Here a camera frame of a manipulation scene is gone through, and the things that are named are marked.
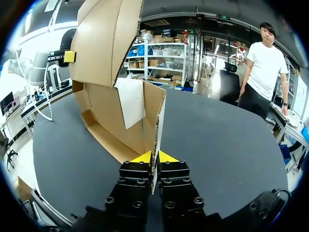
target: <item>white t-shirt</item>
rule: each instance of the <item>white t-shirt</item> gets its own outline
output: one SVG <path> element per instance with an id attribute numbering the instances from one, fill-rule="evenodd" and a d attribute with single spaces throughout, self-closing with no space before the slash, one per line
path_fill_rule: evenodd
<path id="1" fill-rule="evenodd" d="M 262 97 L 271 101 L 279 73 L 288 73 L 284 56 L 276 47 L 262 42 L 250 46 L 247 59 L 253 62 L 248 84 Z"/>

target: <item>black table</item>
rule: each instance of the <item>black table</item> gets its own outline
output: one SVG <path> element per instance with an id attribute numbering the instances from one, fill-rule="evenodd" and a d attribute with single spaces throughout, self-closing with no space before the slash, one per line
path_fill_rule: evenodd
<path id="1" fill-rule="evenodd" d="M 42 196 L 61 214 L 103 208 L 120 163 L 88 132 L 74 95 L 52 104 L 54 121 L 34 125 L 33 156 Z M 266 123 L 224 102 L 167 89 L 161 150 L 185 160 L 206 214 L 241 209 L 264 190 L 288 188 L 283 158 Z M 147 231 L 161 231 L 158 192 L 149 200 Z"/>

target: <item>black pants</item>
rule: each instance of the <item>black pants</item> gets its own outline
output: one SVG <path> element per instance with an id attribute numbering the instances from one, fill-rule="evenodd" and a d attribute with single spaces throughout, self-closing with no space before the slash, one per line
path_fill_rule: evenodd
<path id="1" fill-rule="evenodd" d="M 270 110 L 270 101 L 259 95 L 250 85 L 246 84 L 245 88 L 238 107 L 259 115 L 265 120 Z"/>
<path id="2" fill-rule="evenodd" d="M 301 143 L 299 141 L 296 141 L 294 145 L 290 146 L 289 147 L 289 151 L 290 152 L 293 152 L 297 149 L 299 149 L 301 146 Z M 303 162 L 304 162 L 304 159 L 305 159 L 305 155 L 306 155 L 306 152 L 301 156 L 301 158 L 299 159 L 299 162 L 298 162 L 298 166 L 296 167 L 298 170 L 302 168 L 303 166 Z"/>

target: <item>metal shelf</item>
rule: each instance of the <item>metal shelf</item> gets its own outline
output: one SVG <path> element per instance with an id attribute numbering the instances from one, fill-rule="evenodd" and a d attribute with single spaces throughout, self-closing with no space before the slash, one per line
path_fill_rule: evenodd
<path id="1" fill-rule="evenodd" d="M 167 46 L 167 45 L 176 45 L 176 46 L 185 46 L 184 43 L 149 43 L 148 46 Z"/>
<path id="2" fill-rule="evenodd" d="M 144 69 L 127 69 L 129 71 L 144 71 Z"/>
<path id="3" fill-rule="evenodd" d="M 149 69 L 157 69 L 157 70 L 165 70 L 165 71 L 174 71 L 174 72 L 180 72 L 180 73 L 183 72 L 180 69 L 161 68 L 161 67 L 154 67 L 154 66 L 149 66 L 148 68 Z"/>
<path id="4" fill-rule="evenodd" d="M 137 44 L 132 45 L 132 47 L 140 46 L 140 45 L 145 45 L 145 43 L 137 43 Z"/>
<path id="5" fill-rule="evenodd" d="M 135 59 L 135 58 L 144 58 L 144 56 L 133 56 L 133 57 L 127 57 L 127 59 Z"/>
<path id="6" fill-rule="evenodd" d="M 148 57 L 180 58 L 180 59 L 183 59 L 183 56 L 148 55 Z"/>

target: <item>ceiling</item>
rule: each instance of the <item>ceiling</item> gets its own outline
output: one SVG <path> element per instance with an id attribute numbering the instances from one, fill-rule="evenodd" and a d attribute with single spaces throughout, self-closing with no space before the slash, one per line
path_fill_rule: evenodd
<path id="1" fill-rule="evenodd" d="M 273 11 L 264 0 L 145 0 L 142 19 L 150 19 L 153 15 L 178 13 L 175 16 L 194 13 L 220 14 L 232 18 L 232 22 L 245 22 L 259 28 L 261 22 L 270 23 L 276 33 L 277 41 L 281 43 L 300 66 L 307 66 L 304 54 L 299 52 L 295 36 L 283 17 Z"/>

